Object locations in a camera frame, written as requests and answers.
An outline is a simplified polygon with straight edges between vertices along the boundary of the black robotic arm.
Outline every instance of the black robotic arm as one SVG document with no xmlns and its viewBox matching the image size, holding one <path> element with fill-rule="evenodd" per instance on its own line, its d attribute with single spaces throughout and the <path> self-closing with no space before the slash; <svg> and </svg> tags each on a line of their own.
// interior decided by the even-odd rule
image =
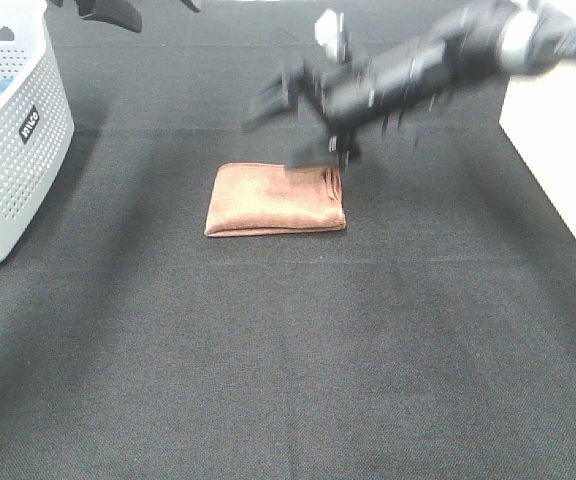
<svg viewBox="0 0 576 480">
<path fill-rule="evenodd" d="M 63 0 L 50 0 L 61 7 Z M 139 11 L 128 0 L 75 0 L 79 16 L 84 20 L 110 23 L 133 32 L 141 32 Z M 199 12 L 197 0 L 181 0 L 193 12 Z"/>
<path fill-rule="evenodd" d="M 283 65 L 281 74 L 250 102 L 244 128 L 295 113 L 301 94 L 318 112 L 325 137 L 298 152 L 291 166 L 346 165 L 360 154 L 361 126 L 403 112 L 446 90 L 494 77 L 536 75 L 564 59 L 576 59 L 576 24 L 547 9 L 510 0 L 482 0 L 439 20 L 424 35 L 372 58 L 351 55 L 343 15 L 321 42 L 338 66 L 321 74 L 305 61 Z"/>
</svg>

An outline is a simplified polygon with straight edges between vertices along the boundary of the laundry basket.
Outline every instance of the laundry basket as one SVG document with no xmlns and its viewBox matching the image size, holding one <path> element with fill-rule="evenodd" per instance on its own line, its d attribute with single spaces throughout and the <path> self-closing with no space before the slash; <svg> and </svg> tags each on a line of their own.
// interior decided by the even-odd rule
<svg viewBox="0 0 576 480">
<path fill-rule="evenodd" d="M 44 22 L 45 0 L 0 0 L 0 262 L 57 174 L 74 125 Z"/>
</svg>

